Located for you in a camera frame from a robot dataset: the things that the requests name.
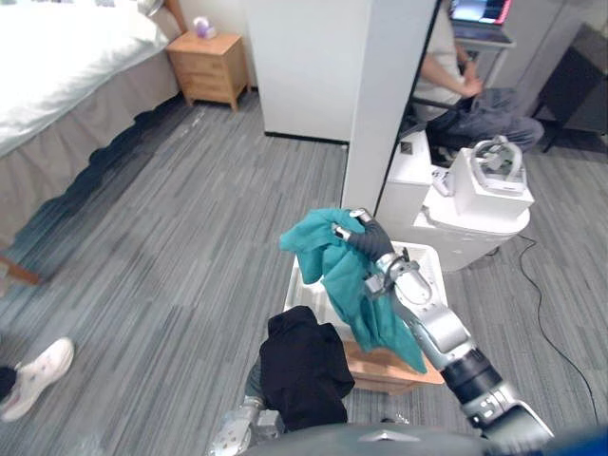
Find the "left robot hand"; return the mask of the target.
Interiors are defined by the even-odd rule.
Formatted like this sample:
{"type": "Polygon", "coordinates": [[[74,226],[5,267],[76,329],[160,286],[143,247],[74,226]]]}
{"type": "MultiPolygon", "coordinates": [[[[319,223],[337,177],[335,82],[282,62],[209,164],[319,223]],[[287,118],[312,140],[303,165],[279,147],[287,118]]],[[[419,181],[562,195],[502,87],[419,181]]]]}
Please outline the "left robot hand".
{"type": "Polygon", "coordinates": [[[264,400],[263,388],[261,386],[261,361],[258,357],[250,368],[244,387],[244,394],[264,400]]]}

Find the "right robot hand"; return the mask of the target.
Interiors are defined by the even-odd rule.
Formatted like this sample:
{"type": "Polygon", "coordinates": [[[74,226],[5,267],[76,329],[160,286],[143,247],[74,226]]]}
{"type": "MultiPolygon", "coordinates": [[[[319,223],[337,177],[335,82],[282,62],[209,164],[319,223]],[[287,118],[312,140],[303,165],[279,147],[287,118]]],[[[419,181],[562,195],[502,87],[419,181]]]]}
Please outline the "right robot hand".
{"type": "Polygon", "coordinates": [[[351,210],[349,216],[363,226],[364,232],[355,233],[334,222],[332,230],[337,237],[346,241],[373,263],[377,263],[382,257],[396,257],[389,235],[365,208],[351,210]]]}

